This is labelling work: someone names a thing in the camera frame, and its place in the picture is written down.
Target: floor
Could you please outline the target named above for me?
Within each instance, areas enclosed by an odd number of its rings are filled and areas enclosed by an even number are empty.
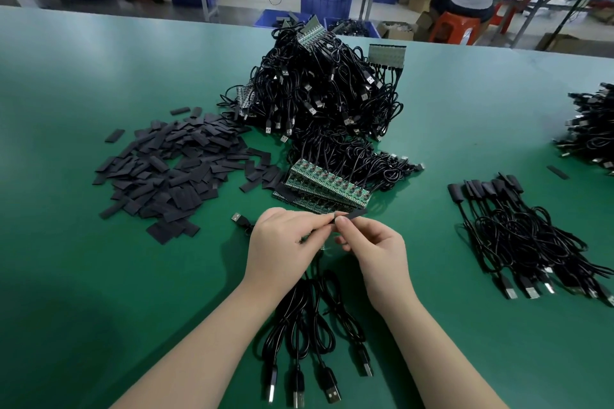
[[[199,8],[173,6],[170,0],[164,5],[154,4],[148,0],[127,3],[124,0],[39,0],[47,8],[53,10],[80,11],[121,16],[137,16],[145,18],[162,18],[202,21],[203,13]],[[353,0],[350,17],[357,18],[362,0]],[[0,0],[0,4],[28,5],[32,0]],[[234,25],[253,25],[267,8],[277,10],[300,11],[300,0],[218,0],[219,16],[214,22]],[[563,19],[564,12],[541,10],[533,19],[525,34],[518,43],[520,49],[534,49],[544,33],[552,32]],[[419,14],[399,4],[391,5],[373,3],[370,19],[372,21],[391,20],[413,23]],[[522,14],[515,15],[508,31],[508,37],[517,33],[525,18]],[[614,27],[603,25],[585,14],[579,14],[564,26],[562,33],[567,33],[583,40],[612,41]],[[504,46],[505,39],[497,33],[497,27],[490,27],[478,42],[480,45]],[[614,58],[614,44],[592,42],[583,52],[585,55]]]

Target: hand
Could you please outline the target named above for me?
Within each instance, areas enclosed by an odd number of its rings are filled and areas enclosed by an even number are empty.
[[[333,217],[281,207],[266,210],[252,231],[242,285],[253,294],[265,295],[276,307],[332,233]],[[309,238],[300,243],[306,235]]]
[[[341,233],[335,242],[344,251],[354,251],[366,293],[376,311],[385,316],[404,298],[418,299],[411,285],[403,236],[383,223],[364,217],[348,220],[339,215],[335,225]]]

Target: right hand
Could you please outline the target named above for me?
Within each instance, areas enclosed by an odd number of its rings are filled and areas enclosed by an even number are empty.
[[[354,251],[371,304],[382,316],[402,304],[418,300],[411,285],[403,236],[378,221],[357,217],[335,218],[335,238],[344,251]]]

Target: green tabletop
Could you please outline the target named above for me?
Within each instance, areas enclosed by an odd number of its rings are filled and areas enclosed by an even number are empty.
[[[0,407],[109,406],[241,280],[248,239],[230,217],[253,220],[279,204],[266,190],[243,194],[241,172],[192,218],[202,227],[195,238],[165,246],[146,234],[146,220],[124,212],[101,220],[112,190],[91,182],[132,130],[180,106],[215,111],[219,93],[245,83],[271,46],[262,28],[0,9]],[[591,59],[587,84],[585,57],[551,56],[408,42],[398,85],[405,109],[380,148],[426,170],[375,195],[371,216],[403,234],[418,296],[511,408],[611,408],[614,310],[561,288],[506,301],[459,238],[446,190],[513,173],[527,203],[586,240],[592,261],[614,266],[614,181],[561,160],[550,142],[574,115],[568,91],[614,80],[612,63]],[[104,143],[115,128],[127,133]],[[282,149],[257,132],[245,139],[274,156]],[[335,407],[420,407],[356,261],[332,248],[326,262],[365,327],[374,370],[359,376],[339,339],[326,356],[342,392]],[[282,350],[281,382],[288,365]],[[261,370],[250,348],[221,407],[266,407]],[[306,407],[327,407],[309,359],[304,370]],[[285,393],[274,407],[287,406]]]

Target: stack of circuit boards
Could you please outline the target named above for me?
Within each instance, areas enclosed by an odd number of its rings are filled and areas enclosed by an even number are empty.
[[[371,193],[357,184],[300,159],[288,171],[273,197],[316,213],[351,212],[365,208]]]

